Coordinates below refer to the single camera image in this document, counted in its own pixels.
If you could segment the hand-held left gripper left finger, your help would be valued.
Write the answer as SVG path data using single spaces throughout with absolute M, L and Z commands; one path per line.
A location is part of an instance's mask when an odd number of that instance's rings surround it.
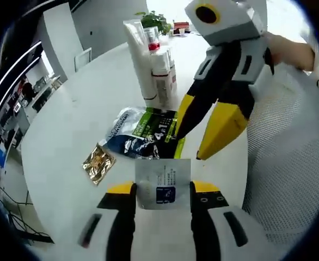
M 98 226 L 106 229 L 106 245 L 102 260 L 130 260 L 133 234 L 136 229 L 136 192 L 133 181 L 114 185 L 107 189 L 97 205 L 100 213 L 94 213 L 84 226 L 79 245 L 89 248 Z

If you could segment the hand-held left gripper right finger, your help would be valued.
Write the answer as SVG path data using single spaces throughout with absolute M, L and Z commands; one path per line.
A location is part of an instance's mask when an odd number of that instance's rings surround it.
M 190 182 L 196 260 L 260 260 L 260 225 L 212 183 Z

